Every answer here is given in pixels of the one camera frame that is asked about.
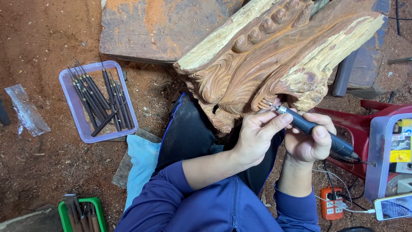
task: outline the fingernail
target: fingernail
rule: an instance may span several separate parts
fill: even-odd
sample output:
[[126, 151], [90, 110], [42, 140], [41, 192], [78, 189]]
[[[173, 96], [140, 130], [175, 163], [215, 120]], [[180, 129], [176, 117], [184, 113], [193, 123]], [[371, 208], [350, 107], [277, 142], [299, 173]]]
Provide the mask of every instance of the fingernail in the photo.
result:
[[326, 136], [328, 132], [326, 131], [326, 129], [324, 127], [319, 127], [316, 131], [315, 134], [319, 137], [319, 138], [323, 138]]
[[293, 120], [293, 116], [291, 114], [282, 114], [281, 115], [281, 121], [282, 123], [290, 123]]

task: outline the phone screen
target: phone screen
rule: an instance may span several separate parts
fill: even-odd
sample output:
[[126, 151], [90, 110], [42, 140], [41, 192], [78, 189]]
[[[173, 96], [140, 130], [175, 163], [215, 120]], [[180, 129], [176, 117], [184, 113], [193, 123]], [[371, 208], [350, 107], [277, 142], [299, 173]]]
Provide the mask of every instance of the phone screen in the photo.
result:
[[384, 220], [405, 216], [412, 216], [412, 196], [381, 201]]

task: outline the sawdust-covered floor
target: sawdust-covered floor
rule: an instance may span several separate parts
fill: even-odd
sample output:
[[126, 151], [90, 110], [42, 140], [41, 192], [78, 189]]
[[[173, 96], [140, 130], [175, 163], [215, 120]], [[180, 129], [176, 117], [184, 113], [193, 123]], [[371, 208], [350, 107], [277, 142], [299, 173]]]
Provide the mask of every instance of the sawdust-covered floor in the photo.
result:
[[[412, 17], [412, 3], [400, 1], [402, 18]], [[78, 58], [83, 64], [98, 61], [101, 32], [100, 1], [2, 1], [0, 2], [0, 97], [12, 124], [0, 125], [0, 222], [34, 211], [47, 203], [57, 205], [65, 193], [81, 197], [97, 196], [103, 205], [109, 231], [116, 226], [126, 200], [126, 190], [111, 184], [123, 154], [122, 142], [83, 143], [76, 130], [69, 107], [58, 81], [66, 64]], [[389, 20], [385, 58], [399, 58], [412, 54], [412, 21], [402, 21], [402, 37], [396, 35], [396, 21]], [[177, 74], [169, 66], [117, 61], [128, 73], [127, 87], [131, 95], [139, 126], [162, 136], [167, 123], [167, 112], [175, 92], [182, 86]], [[393, 103], [410, 103], [408, 65], [396, 65], [382, 70], [379, 78], [399, 86]], [[2, 89], [20, 83], [51, 128], [38, 137], [24, 132], [17, 139], [16, 114], [11, 100]], [[385, 95], [379, 101], [387, 101]], [[352, 96], [327, 96], [320, 107], [366, 114], [359, 99]], [[283, 152], [265, 188], [269, 209], [274, 213], [273, 182], [276, 180]], [[354, 177], [330, 165], [331, 171], [350, 183]], [[313, 175], [315, 192], [327, 186], [322, 173]], [[353, 195], [362, 192], [363, 184], [354, 187]], [[364, 199], [358, 203], [372, 206]], [[329, 222], [319, 221], [325, 231]], [[344, 213], [334, 222], [332, 231], [363, 225], [376, 231], [412, 231], [409, 219], [378, 222], [373, 215]]]

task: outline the zipper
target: zipper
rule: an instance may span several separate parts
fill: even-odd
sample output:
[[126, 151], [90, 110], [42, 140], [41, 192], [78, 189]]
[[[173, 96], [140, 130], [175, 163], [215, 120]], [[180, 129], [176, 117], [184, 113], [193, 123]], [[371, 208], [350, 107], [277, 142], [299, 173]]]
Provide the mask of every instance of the zipper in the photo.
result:
[[234, 197], [233, 197], [233, 211], [232, 211], [232, 217], [233, 217], [233, 229], [236, 229], [237, 227], [237, 221], [236, 221], [236, 198], [237, 198], [237, 185], [238, 185], [238, 180], [237, 180], [237, 175], [235, 176], [235, 183], [234, 183]]

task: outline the wood carving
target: wood carving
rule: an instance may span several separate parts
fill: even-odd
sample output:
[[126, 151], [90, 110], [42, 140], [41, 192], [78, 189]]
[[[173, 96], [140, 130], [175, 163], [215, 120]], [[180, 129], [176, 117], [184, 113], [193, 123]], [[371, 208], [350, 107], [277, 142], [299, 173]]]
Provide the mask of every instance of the wood carving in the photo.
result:
[[384, 22], [374, 2], [333, 0], [310, 18], [311, 0], [251, 0], [174, 67], [224, 133], [278, 94], [307, 111], [326, 95], [332, 69]]

